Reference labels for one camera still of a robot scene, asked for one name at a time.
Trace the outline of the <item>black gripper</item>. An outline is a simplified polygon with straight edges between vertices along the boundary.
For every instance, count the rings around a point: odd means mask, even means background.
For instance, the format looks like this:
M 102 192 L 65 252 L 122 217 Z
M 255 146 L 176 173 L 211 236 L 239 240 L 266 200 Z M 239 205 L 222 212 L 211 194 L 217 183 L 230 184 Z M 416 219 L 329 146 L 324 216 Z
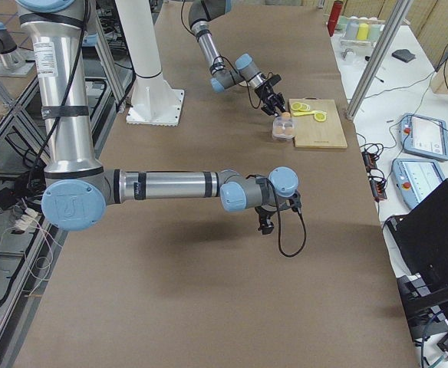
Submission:
M 269 116 L 285 112 L 285 100 L 282 93 L 276 93 L 273 90 L 273 87 L 281 80 L 279 74 L 273 74 L 260 86 L 254 88 L 255 94 L 262 102 L 261 110 Z
M 258 231 L 263 235 L 270 235 L 274 231 L 274 224 L 272 222 L 272 216 L 278 213 L 278 210 L 264 209 L 262 206 L 255 207 L 255 212 L 258 214 L 259 227 Z

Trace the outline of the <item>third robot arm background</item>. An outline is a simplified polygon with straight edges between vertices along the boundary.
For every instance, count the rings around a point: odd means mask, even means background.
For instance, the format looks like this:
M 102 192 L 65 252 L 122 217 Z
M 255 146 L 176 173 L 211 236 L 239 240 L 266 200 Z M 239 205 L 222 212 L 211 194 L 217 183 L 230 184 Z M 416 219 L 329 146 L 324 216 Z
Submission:
M 26 77 L 34 62 L 34 53 L 20 49 L 0 22 L 0 77 Z

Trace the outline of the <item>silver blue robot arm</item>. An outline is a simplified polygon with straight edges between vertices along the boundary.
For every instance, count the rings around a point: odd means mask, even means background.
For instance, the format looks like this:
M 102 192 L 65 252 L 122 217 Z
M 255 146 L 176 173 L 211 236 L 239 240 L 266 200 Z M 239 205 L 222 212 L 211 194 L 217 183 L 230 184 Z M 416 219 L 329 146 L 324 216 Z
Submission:
M 249 54 L 241 55 L 235 65 L 228 69 L 225 65 L 226 58 L 219 53 L 212 39 L 209 23 L 230 12 L 231 9 L 230 1 L 194 1 L 189 9 L 189 30 L 194 35 L 209 65 L 212 88 L 220 93 L 245 82 L 259 98 L 261 104 L 259 108 L 267 115 L 277 117 L 285 112 L 284 97 L 273 89 L 281 77 L 278 74 L 270 74 L 267 77 Z
M 291 209 L 304 224 L 296 173 L 287 167 L 268 176 L 243 177 L 222 172 L 125 172 L 104 169 L 95 157 L 91 122 L 81 66 L 84 36 L 93 34 L 95 1 L 16 1 L 20 25 L 31 37 L 41 92 L 41 115 L 46 123 L 50 162 L 44 168 L 46 189 L 41 210 L 54 226 L 67 231 L 90 228 L 106 207 L 126 200 L 220 197 L 228 212 L 254 208 L 259 231 L 270 234 L 272 216 Z M 184 91 L 172 89 L 163 77 L 149 4 L 117 5 L 130 56 L 134 56 L 134 123 L 177 125 Z M 256 93 L 269 116 L 285 117 L 285 100 L 273 90 L 281 78 L 266 77 L 244 54 L 229 71 L 217 51 L 209 22 L 232 8 L 231 1 L 193 1 L 189 32 L 209 65 L 214 91 L 243 81 Z

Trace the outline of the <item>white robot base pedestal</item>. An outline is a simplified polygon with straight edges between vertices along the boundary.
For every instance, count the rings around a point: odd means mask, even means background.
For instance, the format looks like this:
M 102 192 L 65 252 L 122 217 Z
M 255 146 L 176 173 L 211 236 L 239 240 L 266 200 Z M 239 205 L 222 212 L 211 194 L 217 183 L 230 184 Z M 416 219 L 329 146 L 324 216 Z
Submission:
M 184 91 L 173 89 L 163 76 L 149 2 L 121 0 L 116 6 L 136 77 L 127 122 L 175 127 Z

